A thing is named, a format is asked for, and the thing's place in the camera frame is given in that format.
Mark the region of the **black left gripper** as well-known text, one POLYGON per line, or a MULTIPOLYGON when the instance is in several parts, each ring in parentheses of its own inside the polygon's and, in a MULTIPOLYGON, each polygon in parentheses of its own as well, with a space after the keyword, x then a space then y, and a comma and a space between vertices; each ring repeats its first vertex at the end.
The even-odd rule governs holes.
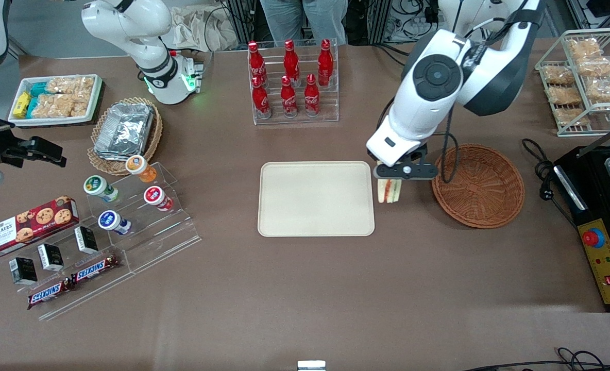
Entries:
POLYGON ((376 190, 380 188, 380 179, 404 179, 401 181, 401 192, 404 189, 405 180, 428 181, 436 178, 439 174, 435 164, 427 162, 428 146, 424 145, 405 155, 393 166, 378 164, 374 167, 376 190))

